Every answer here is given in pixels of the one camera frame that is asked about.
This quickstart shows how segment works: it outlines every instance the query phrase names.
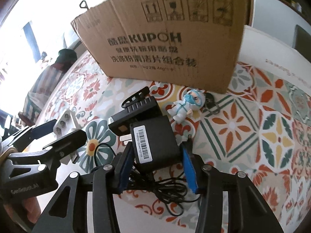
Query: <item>striped fabric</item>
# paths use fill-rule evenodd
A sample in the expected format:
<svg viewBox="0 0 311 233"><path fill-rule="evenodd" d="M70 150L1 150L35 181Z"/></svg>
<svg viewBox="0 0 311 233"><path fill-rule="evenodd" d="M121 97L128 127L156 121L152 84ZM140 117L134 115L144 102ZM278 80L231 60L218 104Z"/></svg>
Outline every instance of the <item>striped fabric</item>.
<svg viewBox="0 0 311 233"><path fill-rule="evenodd" d="M25 99L23 115L34 123L51 96L53 90L64 76L64 72L48 66L30 89Z"/></svg>

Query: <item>black plastic device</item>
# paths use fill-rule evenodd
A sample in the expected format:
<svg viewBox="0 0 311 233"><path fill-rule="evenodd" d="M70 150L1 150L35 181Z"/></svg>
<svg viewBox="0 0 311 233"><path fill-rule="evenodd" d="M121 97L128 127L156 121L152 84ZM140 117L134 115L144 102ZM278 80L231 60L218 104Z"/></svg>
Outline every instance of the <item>black plastic device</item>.
<svg viewBox="0 0 311 233"><path fill-rule="evenodd" d="M130 134L130 124L145 119L162 116L161 109L150 90L144 87L122 103L124 110L108 119L109 129L117 136Z"/></svg>
<svg viewBox="0 0 311 233"><path fill-rule="evenodd" d="M131 124L137 169L149 173L181 162L181 153L167 116Z"/></svg>

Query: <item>blue face mask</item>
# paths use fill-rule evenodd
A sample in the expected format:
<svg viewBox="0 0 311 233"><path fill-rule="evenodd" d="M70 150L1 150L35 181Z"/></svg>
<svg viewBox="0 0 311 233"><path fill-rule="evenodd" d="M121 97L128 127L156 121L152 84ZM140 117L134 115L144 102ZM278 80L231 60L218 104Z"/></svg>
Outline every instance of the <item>blue face mask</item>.
<svg viewBox="0 0 311 233"><path fill-rule="evenodd" d="M193 97L192 95L186 94L186 95L184 96L184 98L185 98L186 102L188 102L188 103L190 103L190 104L195 104L195 105L197 105L197 103L195 102L194 97Z"/></svg>

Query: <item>figurine's head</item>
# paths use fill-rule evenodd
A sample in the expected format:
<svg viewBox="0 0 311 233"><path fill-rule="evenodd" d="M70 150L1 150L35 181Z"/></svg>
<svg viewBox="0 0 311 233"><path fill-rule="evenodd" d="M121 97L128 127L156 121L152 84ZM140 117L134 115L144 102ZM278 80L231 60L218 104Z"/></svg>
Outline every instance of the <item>figurine's head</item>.
<svg viewBox="0 0 311 233"><path fill-rule="evenodd" d="M197 89L189 90L184 95L184 99L190 104L192 110L199 110L205 103L205 95Z"/></svg>

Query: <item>wooden edge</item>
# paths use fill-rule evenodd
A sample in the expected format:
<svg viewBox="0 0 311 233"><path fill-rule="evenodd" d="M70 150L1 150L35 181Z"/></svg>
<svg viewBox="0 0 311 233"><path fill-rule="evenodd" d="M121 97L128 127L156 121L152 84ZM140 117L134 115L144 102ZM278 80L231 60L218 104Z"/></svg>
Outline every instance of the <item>wooden edge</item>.
<svg viewBox="0 0 311 233"><path fill-rule="evenodd" d="M285 0L279 0L279 1L287 5L288 7L290 7L293 11L295 11L298 15L300 15L304 20L306 20L308 24L311 25L311 21L305 15L303 15L300 11L294 8L289 2Z"/></svg>
<svg viewBox="0 0 311 233"><path fill-rule="evenodd" d="M253 14L254 14L254 2L255 0L250 0L249 1L249 19L248 19L248 25L249 26L252 26L252 23L253 23L253 20L254 20L254 17L253 17Z"/></svg>

